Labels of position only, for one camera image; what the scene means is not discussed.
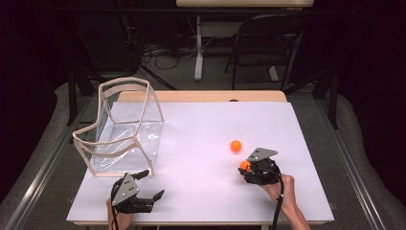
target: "black cable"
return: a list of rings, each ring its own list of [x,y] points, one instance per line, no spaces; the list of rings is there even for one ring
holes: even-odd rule
[[[150,44],[146,45],[142,53],[142,57],[144,58],[145,64],[149,63],[152,60],[153,52],[154,51],[151,49],[151,45]]]
[[[117,222],[117,215],[119,213],[118,212],[116,213],[116,209],[113,207],[113,199],[116,196],[116,193],[118,192],[122,183],[123,183],[123,179],[116,181],[116,183],[114,183],[114,185],[113,185],[113,188],[111,189],[111,194],[110,194],[111,213],[113,215],[111,224],[114,224],[115,230],[119,230],[119,223]]]
[[[171,84],[168,82],[164,81],[161,79],[158,75],[154,74],[152,71],[150,71],[148,68],[146,68],[144,65],[140,65],[142,69],[144,69],[147,73],[149,73],[153,78],[155,78],[158,82],[162,83],[164,86],[166,86],[169,89],[172,90],[177,90],[177,88],[173,87]]]
[[[283,203],[283,193],[284,193],[283,180],[282,180],[282,177],[281,177],[281,175],[279,173],[275,173],[273,171],[266,170],[266,169],[259,169],[259,170],[267,171],[267,172],[270,172],[270,173],[274,174],[278,178],[279,182],[281,183],[281,193],[280,193],[280,197],[278,198],[277,208],[275,210],[274,219],[272,221],[272,230],[276,230],[277,229],[277,224],[278,224],[279,213],[281,211],[281,207],[282,207],[282,203]]]
[[[179,63],[179,57],[175,57],[175,58],[176,58],[176,62],[175,62],[175,64],[174,64],[173,66],[168,67],[168,68],[160,67],[160,66],[158,66],[158,63],[157,63],[158,57],[159,57],[159,55],[155,56],[155,61],[154,61],[154,62],[155,62],[155,67],[157,67],[157,68],[160,69],[160,70],[171,70],[171,69],[175,68],[175,67],[178,65],[178,63]]]

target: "white table surface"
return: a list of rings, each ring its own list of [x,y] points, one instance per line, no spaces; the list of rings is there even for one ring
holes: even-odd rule
[[[271,223],[276,205],[237,170],[257,147],[279,152],[272,159],[282,173],[294,175],[297,201],[308,222],[334,220],[290,103],[161,103],[161,107],[166,120],[156,174],[136,183],[141,189],[138,197],[150,198],[163,189],[165,193],[151,213],[134,215],[135,224]],[[235,139],[242,143],[238,154],[229,149]],[[107,224],[105,201],[117,180],[87,171],[67,220]],[[282,213],[279,222],[286,222]]]

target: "human hand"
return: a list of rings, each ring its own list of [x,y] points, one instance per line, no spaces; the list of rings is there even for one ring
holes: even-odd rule
[[[305,220],[305,216],[296,203],[295,178],[292,175],[282,174],[283,182],[283,203],[281,210],[290,223],[292,230],[307,230],[310,226]],[[278,202],[281,194],[281,183],[260,185],[268,193],[274,202]]]
[[[113,223],[113,210],[111,209],[111,200],[107,199],[107,215],[108,215],[108,230],[125,230],[132,221],[134,214],[124,214],[119,213],[116,216],[117,222],[119,224],[119,229],[116,229],[116,225]]]

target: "cable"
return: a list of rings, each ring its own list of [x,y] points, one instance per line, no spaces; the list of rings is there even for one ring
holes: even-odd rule
[[[188,57],[185,57],[185,58],[190,58],[190,57],[192,57],[192,56],[194,55],[194,53],[196,53],[196,51],[197,51],[197,35],[196,35],[196,33],[194,32],[192,23],[191,23],[191,21],[189,20],[189,18],[188,18],[188,23],[189,23],[189,26],[191,27],[191,31],[192,31],[192,33],[193,33],[194,49],[193,49],[193,53],[191,53]]]
[[[159,56],[156,56],[156,57],[155,57],[154,64],[155,64],[155,66],[156,66],[158,69],[160,69],[160,70],[170,70],[170,69],[173,69],[173,68],[175,68],[175,67],[178,65],[178,63],[179,63],[179,57],[176,57],[176,62],[175,62],[174,65],[172,65],[171,67],[168,67],[168,68],[163,68],[163,67],[158,66],[158,63],[157,63],[158,57],[159,57]]]
[[[149,73],[153,78],[155,78],[158,82],[162,83],[164,86],[166,86],[169,89],[177,90],[177,88],[173,87],[171,84],[167,83],[163,79],[161,79],[158,75],[154,74],[152,71],[150,71],[148,68],[146,68],[144,65],[140,65],[142,69],[144,69],[147,73]]]
[[[278,224],[279,213],[281,211],[281,207],[282,207],[282,203],[283,203],[283,193],[284,193],[283,180],[282,180],[281,175],[278,173],[275,173],[275,172],[267,170],[267,169],[259,169],[259,170],[267,171],[267,172],[274,174],[278,178],[279,182],[281,183],[281,193],[280,193],[280,197],[278,198],[277,208],[275,210],[274,219],[272,221],[272,230],[276,230],[277,224]]]
[[[115,226],[115,230],[119,230],[119,223],[117,222],[117,215],[119,212],[116,213],[116,209],[113,207],[113,199],[116,193],[118,192],[121,184],[123,183],[123,179],[121,178],[120,180],[116,181],[113,185],[113,188],[111,189],[111,194],[110,194],[110,202],[111,202],[111,213],[113,215],[113,219],[111,220],[111,224]]]

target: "dark background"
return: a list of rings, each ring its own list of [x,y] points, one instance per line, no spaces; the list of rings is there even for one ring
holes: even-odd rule
[[[106,55],[121,53],[124,59],[110,62],[114,66],[108,66],[108,60],[94,61],[71,22],[63,16],[46,13],[40,2],[0,3],[0,77],[6,89],[2,90],[5,104],[2,140],[6,148],[0,153],[0,200],[24,169],[48,125],[56,106],[54,91],[67,81],[72,62],[91,69],[97,63],[101,69],[123,69],[131,55],[122,44],[123,37],[108,36],[111,35],[108,31],[117,30],[119,23],[110,20],[103,23],[106,31],[86,39],[114,44],[116,49],[105,51]],[[346,11],[360,2],[316,0],[314,10]],[[403,167],[406,123],[402,94],[406,78],[406,18],[402,15],[405,10],[404,1],[368,2],[365,20],[356,30],[354,46],[346,50],[348,55],[339,75],[339,93],[353,105],[368,158],[386,187],[403,204],[406,203]],[[310,21],[292,70],[292,80],[308,78],[326,67],[340,51],[348,27],[348,23],[340,20]]]

